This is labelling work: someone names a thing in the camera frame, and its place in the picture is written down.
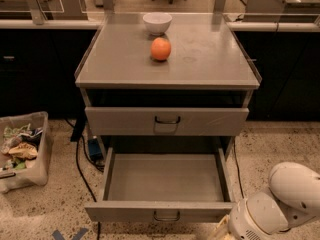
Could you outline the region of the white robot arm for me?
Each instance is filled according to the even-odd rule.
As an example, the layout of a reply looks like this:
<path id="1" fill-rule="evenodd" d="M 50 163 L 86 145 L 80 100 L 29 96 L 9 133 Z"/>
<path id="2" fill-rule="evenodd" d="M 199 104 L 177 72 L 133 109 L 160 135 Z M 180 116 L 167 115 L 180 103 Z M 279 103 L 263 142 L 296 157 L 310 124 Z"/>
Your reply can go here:
<path id="1" fill-rule="evenodd" d="M 320 174 L 294 162 L 275 165 L 268 186 L 242 198 L 208 240 L 269 240 L 320 218 Z"/>

